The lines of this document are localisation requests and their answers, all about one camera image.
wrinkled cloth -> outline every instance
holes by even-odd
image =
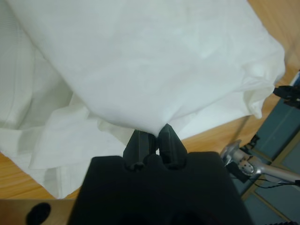
[[[7,3],[17,19],[0,15],[0,48],[12,46],[0,62],[11,65],[0,74],[0,150],[57,198],[92,157],[122,155],[134,129],[158,135],[169,123],[183,139],[260,118],[285,71],[245,0]]]

black clip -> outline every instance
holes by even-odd
[[[283,98],[285,104],[300,109],[300,86],[279,86],[273,93]]]

silver metal arm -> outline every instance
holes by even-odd
[[[240,150],[240,140],[227,145],[221,152],[221,158],[226,165],[235,162],[239,169],[248,176],[266,174],[270,176],[266,178],[272,182],[295,183],[296,180],[300,180],[300,175],[266,165],[258,157]]]

black cable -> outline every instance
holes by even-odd
[[[269,187],[263,187],[263,186],[260,186],[258,184],[255,184],[255,181],[251,181],[251,183],[253,183],[255,186],[259,187],[259,188],[264,188],[264,189],[268,189],[268,188],[277,188],[277,187],[280,187],[280,186],[285,186],[285,185],[295,185],[295,184],[277,184],[277,185],[274,185],[274,186],[269,186]]]
[[[257,179],[255,179],[255,178],[249,178],[248,180],[264,180],[264,181],[267,181],[267,182],[270,182],[269,180],[266,180],[266,179],[260,179],[260,178],[257,178]]]
[[[255,186],[259,187],[259,188],[264,188],[264,189],[268,189],[268,188],[276,188],[276,187],[280,187],[280,186],[285,186],[285,185],[295,185],[297,186],[296,184],[292,183],[292,184],[277,184],[277,185],[274,185],[274,186],[268,186],[268,187],[263,187],[263,186],[260,186],[258,184],[255,184],[255,181],[256,180],[263,180],[263,181],[267,181],[267,182],[270,182],[269,180],[266,180],[266,179],[260,179],[260,178],[249,178],[250,182],[253,183]]]

wooden table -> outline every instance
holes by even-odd
[[[287,85],[300,69],[300,0],[249,0],[269,33],[285,49],[286,74],[278,85]],[[216,151],[235,139],[248,143],[270,114],[279,98],[271,95],[262,109],[262,119],[240,118],[183,141],[189,152]],[[78,191],[67,198],[76,198]],[[0,154],[0,198],[53,199],[30,176],[23,173],[7,157]]]

